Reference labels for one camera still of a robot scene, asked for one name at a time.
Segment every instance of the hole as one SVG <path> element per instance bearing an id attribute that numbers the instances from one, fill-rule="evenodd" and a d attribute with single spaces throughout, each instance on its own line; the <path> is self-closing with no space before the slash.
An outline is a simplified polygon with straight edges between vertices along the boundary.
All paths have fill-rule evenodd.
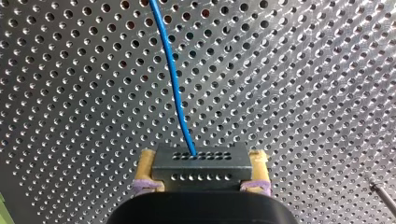
<path id="1" fill-rule="evenodd" d="M 149 0 L 140 0 L 140 5 L 146 7 L 149 4 Z"/>
<path id="2" fill-rule="evenodd" d="M 67 19 L 72 19 L 73 18 L 73 12 L 69 9 L 64 11 L 64 17 Z"/>
<path id="3" fill-rule="evenodd" d="M 207 179 L 207 180 L 214 180 L 214 179 L 215 179 L 215 176 L 212 175 L 212 174 L 209 174 L 209 175 L 206 176 L 206 179 Z"/>
<path id="4" fill-rule="evenodd" d="M 120 61 L 119 62 L 119 67 L 120 68 L 125 68 L 127 66 L 127 63 L 125 61 Z"/>
<path id="5" fill-rule="evenodd" d="M 150 43 L 150 45 L 152 45 L 152 46 L 157 45 L 157 38 L 152 37 L 152 38 L 149 40 L 149 43 Z"/>
<path id="6" fill-rule="evenodd" d="M 267 1 L 260 1 L 260 8 L 267 8 L 268 2 Z"/>
<path id="7" fill-rule="evenodd" d="M 147 27 L 152 26 L 152 23 L 153 23 L 153 20 L 150 19 L 150 18 L 147 18 L 147 19 L 145 20 L 145 24 L 146 24 Z"/>
<path id="8" fill-rule="evenodd" d="M 241 11 L 244 11 L 244 12 L 248 11 L 248 4 L 246 4 L 246 3 L 242 4 L 240 9 L 241 9 Z"/>
<path id="9" fill-rule="evenodd" d="M 145 61 L 143 59 L 141 59 L 141 58 L 136 59 L 136 64 L 138 66 L 142 66 L 144 63 L 145 63 Z"/>
<path id="10" fill-rule="evenodd" d="M 98 34 L 98 29 L 96 27 L 92 26 L 92 27 L 90 27 L 89 32 L 90 32 L 91 35 L 97 35 Z"/>
<path id="11" fill-rule="evenodd" d="M 262 22 L 260 23 L 260 27 L 261 27 L 262 29 L 267 28 L 269 25 L 270 25 L 270 23 L 269 23 L 268 21 L 262 21 Z"/>
<path id="12" fill-rule="evenodd" d="M 197 2 L 191 2 L 191 7 L 192 8 L 197 8 L 198 7 L 198 3 Z"/>
<path id="13" fill-rule="evenodd" d="M 189 21 L 191 19 L 191 15 L 188 12 L 183 13 L 183 20 Z"/>
<path id="14" fill-rule="evenodd" d="M 204 19 L 206 19 L 206 18 L 209 17 L 210 12 L 209 12 L 208 9 L 204 9 L 204 10 L 202 10 L 201 15 L 202 15 L 202 17 L 203 17 Z"/>
<path id="15" fill-rule="evenodd" d="M 91 10 L 90 7 L 84 7 L 84 8 L 82 9 L 82 13 L 83 13 L 84 15 L 86 15 L 86 16 L 90 16 L 90 15 L 92 14 L 92 10 Z"/>
<path id="16" fill-rule="evenodd" d="M 187 180 L 187 175 L 181 175 L 179 178 L 180 178 L 180 180 L 183 180 L 183 181 Z"/>
<path id="17" fill-rule="evenodd" d="M 113 33 L 113 32 L 115 32 L 116 31 L 116 25 L 115 24 L 109 24 L 108 26 L 107 26 L 107 30 L 110 32 L 110 33 Z"/>
<path id="18" fill-rule="evenodd" d="M 250 26 L 247 23 L 242 24 L 242 31 L 247 32 L 250 29 Z"/>
<path id="19" fill-rule="evenodd" d="M 126 25 L 126 28 L 128 30 L 133 30 L 134 29 L 134 22 L 133 21 L 127 21 L 125 25 Z"/>
<path id="20" fill-rule="evenodd" d="M 131 46 L 132 46 L 132 48 L 134 48 L 134 49 L 139 48 L 139 45 L 140 45 L 140 43 L 139 43 L 139 41 L 137 41 L 137 40 L 133 40 L 133 41 L 131 42 Z"/>
<path id="21" fill-rule="evenodd" d="M 220 13 L 221 13 L 222 15 L 227 15 L 228 12 L 229 12 L 229 9 L 228 9 L 227 7 L 222 7 L 222 8 L 220 9 Z"/>
<path id="22" fill-rule="evenodd" d="M 283 7 L 288 3 L 288 0 L 279 0 L 278 3 Z"/>
<path id="23" fill-rule="evenodd" d="M 169 24 L 169 23 L 172 22 L 172 17 L 171 17 L 171 16 L 165 16 L 165 17 L 163 18 L 163 21 L 164 21 L 166 24 Z"/>
<path id="24" fill-rule="evenodd" d="M 161 60 L 162 60 L 162 59 L 161 59 L 160 56 L 155 56 L 155 57 L 154 57 L 154 62 L 155 62 L 155 63 L 160 63 Z"/>
<path id="25" fill-rule="evenodd" d="M 120 43 L 115 43 L 113 45 L 113 49 L 116 50 L 116 51 L 119 51 L 121 48 L 122 48 L 122 45 Z"/>
<path id="26" fill-rule="evenodd" d="M 128 1 L 122 1 L 120 5 L 121 5 L 121 8 L 124 9 L 124 10 L 129 8 L 129 2 Z"/>
<path id="27" fill-rule="evenodd" d="M 107 13 L 110 11 L 110 5 L 109 4 L 102 4 L 102 11 Z"/>
<path id="28" fill-rule="evenodd" d="M 205 30 L 205 31 L 204 31 L 204 36 L 205 36 L 206 38 L 209 38 L 210 36 L 212 36 L 212 31 L 211 31 L 211 30 Z"/>

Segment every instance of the black cylinder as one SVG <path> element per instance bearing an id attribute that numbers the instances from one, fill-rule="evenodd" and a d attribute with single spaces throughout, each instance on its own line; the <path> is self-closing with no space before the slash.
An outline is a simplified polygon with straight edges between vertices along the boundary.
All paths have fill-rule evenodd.
<path id="1" fill-rule="evenodd" d="M 107 224 L 297 224 L 277 200 L 247 192 L 163 192 L 137 196 L 118 207 Z"/>

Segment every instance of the blue wire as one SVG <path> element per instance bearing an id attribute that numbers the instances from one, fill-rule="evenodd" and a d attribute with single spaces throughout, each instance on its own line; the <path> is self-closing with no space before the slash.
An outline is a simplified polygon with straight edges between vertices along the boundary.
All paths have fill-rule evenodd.
<path id="1" fill-rule="evenodd" d="M 181 108 L 181 99 L 180 99 L 180 94 L 178 92 L 176 67 L 175 67 L 172 49 L 168 42 L 168 34 L 166 33 L 166 27 L 165 24 L 163 23 L 163 16 L 161 15 L 161 11 L 157 5 L 156 0 L 149 0 L 149 4 L 154 14 L 155 21 L 157 22 L 158 30 L 160 31 L 161 40 L 163 42 L 163 49 L 165 50 L 166 60 L 168 61 L 168 67 L 169 67 L 169 72 L 171 74 L 172 90 L 175 98 L 178 122 L 180 123 L 181 131 L 183 132 L 184 138 L 186 139 L 186 143 L 187 146 L 189 147 L 190 154 L 192 156 L 196 156 L 197 153 L 195 150 L 195 146 L 190 137 L 190 133 L 189 133 L 189 129 L 187 128 L 186 121 L 184 120 L 183 108 Z"/>

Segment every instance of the black object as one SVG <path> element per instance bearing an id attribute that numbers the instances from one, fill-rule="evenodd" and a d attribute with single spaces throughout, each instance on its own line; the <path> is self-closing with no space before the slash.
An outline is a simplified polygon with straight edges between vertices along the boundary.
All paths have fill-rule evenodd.
<path id="1" fill-rule="evenodd" d="M 297 224 L 277 200 L 247 192 L 164 192 L 137 196 L 107 224 Z"/>
<path id="2" fill-rule="evenodd" d="M 166 191 L 239 190 L 251 179 L 252 166 L 245 143 L 233 147 L 197 147 L 193 157 L 186 147 L 160 143 L 151 175 Z"/>

